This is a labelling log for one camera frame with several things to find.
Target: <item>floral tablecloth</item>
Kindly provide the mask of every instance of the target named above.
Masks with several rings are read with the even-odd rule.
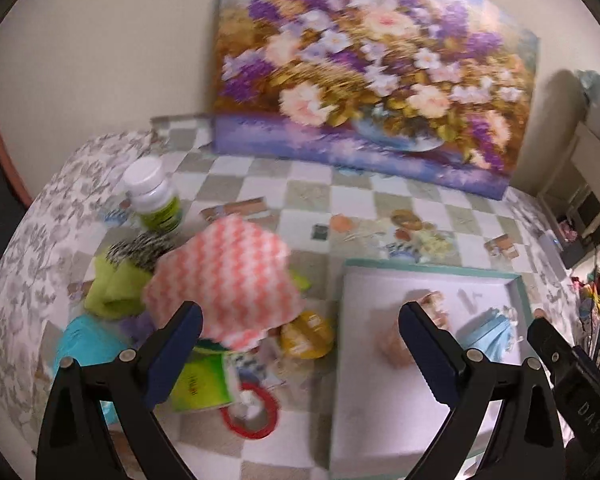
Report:
[[[56,344],[69,321],[83,312],[79,285],[93,279],[96,254],[139,230],[134,218],[112,221],[103,212],[124,198],[123,170],[148,152],[160,154],[180,194],[185,212],[180,241],[206,226],[200,216],[204,208],[263,196],[270,215],[254,221],[289,245],[290,266],[312,283],[308,307],[332,322],[345,259],[395,253],[400,240],[388,218],[408,209],[435,224],[437,243],[449,249],[423,254],[423,261],[520,273],[532,308],[544,308],[573,341],[576,297],[568,280],[558,280],[537,242],[548,225],[533,198],[510,188],[497,202],[401,177],[216,155],[209,140],[203,120],[163,124],[159,134],[90,140],[45,186],[17,228],[0,261],[0,405],[32,448]],[[316,237],[314,227],[329,226],[338,214],[353,222],[354,231],[332,229],[326,239]],[[520,254],[511,261],[484,248],[485,241],[503,233]],[[178,415],[161,406],[158,420],[201,480],[220,478],[218,470],[230,480],[326,478],[334,363],[330,355],[290,372],[300,388],[277,391],[279,425],[262,440],[245,441],[229,432],[217,411]]]

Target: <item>painting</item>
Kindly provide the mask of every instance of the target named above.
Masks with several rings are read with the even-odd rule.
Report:
[[[221,0],[216,150],[500,199],[538,38],[487,0]]]

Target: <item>white pill bottle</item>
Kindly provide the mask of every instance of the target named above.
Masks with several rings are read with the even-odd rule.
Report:
[[[151,231],[168,233],[182,221],[182,208],[176,189],[156,156],[143,156],[122,176],[131,207]]]

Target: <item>white tray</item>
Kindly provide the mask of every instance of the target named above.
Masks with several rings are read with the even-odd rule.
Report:
[[[448,407],[433,397],[414,364],[397,370],[377,350],[376,333],[397,319],[400,307],[426,292],[445,296],[450,332],[472,330],[492,307],[518,311],[518,335],[504,362],[535,356],[526,342],[532,321],[522,277],[512,272],[419,266],[395,260],[349,260],[338,321],[338,382],[331,434],[334,479],[406,476],[429,447]],[[500,402],[485,414],[470,456],[484,451]]]

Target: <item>blue gripper pad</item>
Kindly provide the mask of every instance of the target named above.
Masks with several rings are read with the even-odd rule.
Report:
[[[421,311],[424,318],[417,316],[412,305]],[[414,301],[401,307],[398,328],[433,396],[441,404],[454,409],[459,400],[458,377],[464,369],[462,349],[456,340],[446,330],[438,329]]]
[[[156,404],[167,400],[202,332],[202,309],[196,303],[186,303],[188,303],[186,314],[173,329],[170,338],[147,370],[148,383],[144,403],[150,410]],[[171,321],[162,330],[169,330],[170,324]]]

